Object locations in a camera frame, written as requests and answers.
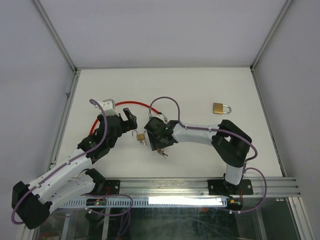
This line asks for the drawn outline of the cable lock keys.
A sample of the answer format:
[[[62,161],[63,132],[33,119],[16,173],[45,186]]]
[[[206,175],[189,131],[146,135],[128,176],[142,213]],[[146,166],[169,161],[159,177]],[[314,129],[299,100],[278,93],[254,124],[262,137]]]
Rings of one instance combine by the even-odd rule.
[[[168,121],[168,118],[162,113],[162,112],[158,112],[157,114],[159,117],[162,117],[163,118],[163,121],[167,124],[169,121]]]

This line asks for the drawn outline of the small brass padlock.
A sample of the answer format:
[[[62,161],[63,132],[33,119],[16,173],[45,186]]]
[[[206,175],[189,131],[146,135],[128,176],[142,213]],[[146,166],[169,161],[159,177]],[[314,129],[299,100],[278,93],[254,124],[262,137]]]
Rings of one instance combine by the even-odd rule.
[[[136,140],[138,142],[144,142],[145,141],[145,134],[144,133],[138,133],[137,130],[133,130],[131,135],[133,137],[136,137]]]

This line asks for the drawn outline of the wide brass padlock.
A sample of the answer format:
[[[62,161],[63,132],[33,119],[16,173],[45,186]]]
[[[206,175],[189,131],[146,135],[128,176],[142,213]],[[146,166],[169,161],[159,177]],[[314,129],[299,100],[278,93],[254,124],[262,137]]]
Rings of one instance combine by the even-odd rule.
[[[228,115],[232,112],[232,108],[229,105],[214,102],[212,112],[217,115]]]

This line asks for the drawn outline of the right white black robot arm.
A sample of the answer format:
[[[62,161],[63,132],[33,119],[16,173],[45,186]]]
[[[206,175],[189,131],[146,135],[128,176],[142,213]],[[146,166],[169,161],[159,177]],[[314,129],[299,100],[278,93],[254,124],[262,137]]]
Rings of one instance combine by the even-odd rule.
[[[178,143],[197,143],[213,146],[226,163],[223,187],[230,194],[241,189],[243,171],[252,139],[230,120],[216,125],[187,125],[178,120],[164,122],[151,117],[144,126],[151,149],[164,149]]]

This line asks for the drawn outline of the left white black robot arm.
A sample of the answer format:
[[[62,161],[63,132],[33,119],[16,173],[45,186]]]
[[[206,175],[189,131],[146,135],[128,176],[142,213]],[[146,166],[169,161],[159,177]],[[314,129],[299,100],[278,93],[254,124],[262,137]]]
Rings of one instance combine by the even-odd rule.
[[[120,114],[98,115],[98,128],[85,137],[62,163],[29,183],[16,183],[12,189],[11,216],[19,216],[20,223],[32,230],[75,197],[110,194],[105,177],[93,165],[109,153],[118,138],[137,129],[136,116],[128,108],[123,112],[126,120]]]

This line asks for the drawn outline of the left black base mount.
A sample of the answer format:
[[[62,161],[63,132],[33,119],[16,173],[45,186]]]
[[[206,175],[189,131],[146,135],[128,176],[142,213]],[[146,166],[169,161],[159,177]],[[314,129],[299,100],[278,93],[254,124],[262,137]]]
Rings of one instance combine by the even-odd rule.
[[[120,193],[121,181],[119,179],[105,179],[96,184],[91,192],[82,194],[83,196],[109,196]]]

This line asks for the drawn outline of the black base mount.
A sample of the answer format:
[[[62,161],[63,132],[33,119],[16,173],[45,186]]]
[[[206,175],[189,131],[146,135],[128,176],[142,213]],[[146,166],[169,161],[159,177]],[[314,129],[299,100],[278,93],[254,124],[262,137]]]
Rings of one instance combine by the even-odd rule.
[[[238,185],[226,182],[224,179],[207,180],[209,195],[231,196],[250,196],[253,195],[252,182],[249,179],[242,179]]]
[[[82,194],[83,196],[109,196],[120,193],[121,181],[119,179],[105,179],[96,184],[91,192]]]

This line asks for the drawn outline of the left aluminium frame post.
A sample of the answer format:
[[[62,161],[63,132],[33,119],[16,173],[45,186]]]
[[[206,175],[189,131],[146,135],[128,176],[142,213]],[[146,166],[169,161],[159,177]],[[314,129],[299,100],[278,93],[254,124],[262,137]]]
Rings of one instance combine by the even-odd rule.
[[[77,72],[77,67],[72,60],[70,54],[68,53],[62,39],[60,38],[56,28],[54,27],[47,11],[45,10],[43,4],[40,0],[31,0],[31,3],[33,4],[35,10],[39,14],[39,17],[41,18],[43,24],[45,25],[48,33],[50,34],[53,42],[57,46],[60,54],[64,58],[65,62],[67,63],[68,67],[71,69],[73,73]]]

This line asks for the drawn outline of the aluminium frame post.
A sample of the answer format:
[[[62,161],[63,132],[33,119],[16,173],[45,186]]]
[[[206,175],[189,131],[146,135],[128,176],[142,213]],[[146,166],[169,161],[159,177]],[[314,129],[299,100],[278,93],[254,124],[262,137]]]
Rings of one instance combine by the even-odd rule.
[[[270,45],[272,39],[274,38],[275,34],[277,33],[278,28],[280,27],[283,19],[285,18],[287,12],[291,8],[292,4],[294,3],[294,0],[285,0],[283,6],[281,7],[277,17],[275,18],[269,32],[266,35],[266,38],[264,39],[256,57],[254,58],[254,61],[250,65],[250,70],[253,72],[256,67],[258,66],[260,60],[262,59],[264,53],[266,52],[268,46]]]
[[[54,27],[47,11],[45,10],[43,4],[40,0],[31,0],[31,3],[33,4],[35,10],[39,14],[39,17],[41,18],[43,24],[45,25],[48,33],[50,34],[53,42],[57,46],[60,54],[64,58],[65,62],[67,63],[68,67],[71,69],[73,73],[77,72],[77,67],[72,60],[70,54],[68,53],[62,39],[60,38],[56,28]]]

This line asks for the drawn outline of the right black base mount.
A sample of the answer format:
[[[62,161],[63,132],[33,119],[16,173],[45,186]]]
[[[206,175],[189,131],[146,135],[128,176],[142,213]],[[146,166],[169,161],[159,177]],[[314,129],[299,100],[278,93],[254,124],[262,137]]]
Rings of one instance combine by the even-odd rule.
[[[207,180],[209,195],[231,196],[250,196],[253,195],[252,182],[249,179],[242,179],[238,185],[226,182],[224,179]]]

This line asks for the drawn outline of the aluminium front rail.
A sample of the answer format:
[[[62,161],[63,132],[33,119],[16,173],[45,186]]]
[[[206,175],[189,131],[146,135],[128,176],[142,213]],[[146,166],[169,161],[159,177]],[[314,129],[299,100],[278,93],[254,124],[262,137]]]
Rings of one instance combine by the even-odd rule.
[[[209,195],[208,178],[121,178],[119,194],[137,197],[209,197],[214,198],[228,196]],[[243,178],[250,180],[253,188],[253,195],[234,195],[237,198],[286,198],[300,196],[297,181],[291,177],[252,177]],[[28,186],[34,195],[47,201],[50,198],[71,198],[82,196],[94,189],[95,183],[89,176],[74,178],[64,183],[61,187],[53,189],[43,184],[36,187],[33,184]],[[98,195],[97,197],[109,197],[112,195]]]

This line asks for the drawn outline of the right aluminium frame post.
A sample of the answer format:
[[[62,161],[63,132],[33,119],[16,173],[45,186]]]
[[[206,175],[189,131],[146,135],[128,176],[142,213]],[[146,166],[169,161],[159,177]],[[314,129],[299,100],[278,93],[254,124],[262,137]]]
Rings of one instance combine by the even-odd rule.
[[[264,53],[266,52],[268,46],[270,45],[272,39],[274,38],[275,34],[277,33],[278,28],[280,27],[283,19],[285,18],[287,12],[291,8],[292,4],[294,3],[294,0],[285,0],[283,6],[281,7],[277,17],[275,18],[269,32],[266,35],[266,38],[264,39],[256,57],[254,58],[254,61],[250,65],[250,70],[253,72],[256,67],[258,66],[260,60],[262,59]]]

